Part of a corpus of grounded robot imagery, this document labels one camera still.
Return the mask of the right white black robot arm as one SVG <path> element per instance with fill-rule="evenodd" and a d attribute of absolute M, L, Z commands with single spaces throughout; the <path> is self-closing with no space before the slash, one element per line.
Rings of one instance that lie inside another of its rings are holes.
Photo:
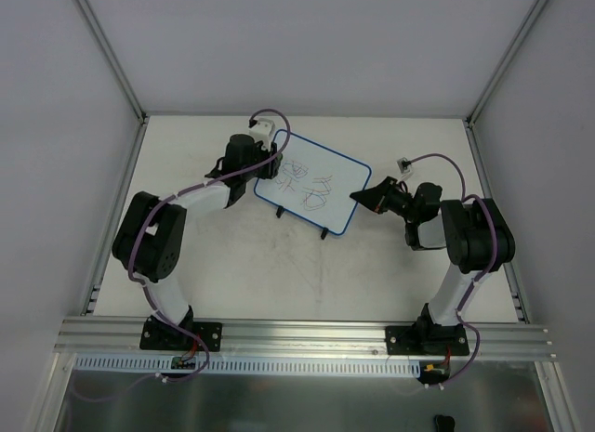
<path fill-rule="evenodd" d="M 516 243 L 495 200 L 469 195 L 445 200 L 443 189 L 421 183 L 414 193 L 393 177 L 355 191 L 350 197 L 381 215 L 392 212 L 405 223 L 405 242 L 414 251 L 444 249 L 449 268 L 436 295 L 424 307 L 429 320 L 416 330 L 417 345 L 433 354 L 446 347 L 446 327 L 463 322 L 462 317 L 480 285 L 515 256 Z"/>

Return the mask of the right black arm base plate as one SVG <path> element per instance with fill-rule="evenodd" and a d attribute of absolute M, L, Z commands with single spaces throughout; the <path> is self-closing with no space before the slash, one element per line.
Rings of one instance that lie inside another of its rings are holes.
<path fill-rule="evenodd" d="M 469 355 L 469 343 L 462 325 L 434 326 L 422 332 L 417 327 L 390 325 L 385 328 L 387 352 L 391 356 Z"/>

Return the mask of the blue framed whiteboard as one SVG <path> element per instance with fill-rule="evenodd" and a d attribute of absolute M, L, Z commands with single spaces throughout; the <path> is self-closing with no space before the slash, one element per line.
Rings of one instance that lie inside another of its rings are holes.
<path fill-rule="evenodd" d="M 343 235 L 357 205 L 350 195 L 367 187 L 372 168 L 284 129 L 277 130 L 273 141 L 286 145 L 278 175 L 259 178 L 255 195 L 332 235 Z"/>

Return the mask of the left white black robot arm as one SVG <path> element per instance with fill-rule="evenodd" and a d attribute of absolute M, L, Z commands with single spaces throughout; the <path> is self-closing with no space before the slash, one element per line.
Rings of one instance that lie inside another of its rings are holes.
<path fill-rule="evenodd" d="M 146 191 L 132 198 L 115 235 L 112 256 L 141 285 L 153 317 L 164 324 L 161 334 L 170 346 L 184 348 L 194 337 L 192 307 L 175 276 L 186 227 L 233 206 L 250 180 L 275 178 L 282 158 L 271 134 L 236 134 L 205 182 L 164 198 Z"/>

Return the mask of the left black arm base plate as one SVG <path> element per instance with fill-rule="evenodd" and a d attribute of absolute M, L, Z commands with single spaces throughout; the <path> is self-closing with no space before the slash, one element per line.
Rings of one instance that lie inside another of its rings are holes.
<path fill-rule="evenodd" d="M 212 321 L 192 321 L 191 332 L 203 340 L 209 352 L 219 352 L 223 324 Z M 189 351 L 194 340 L 173 327 L 150 316 L 143 324 L 139 348 L 150 351 Z"/>

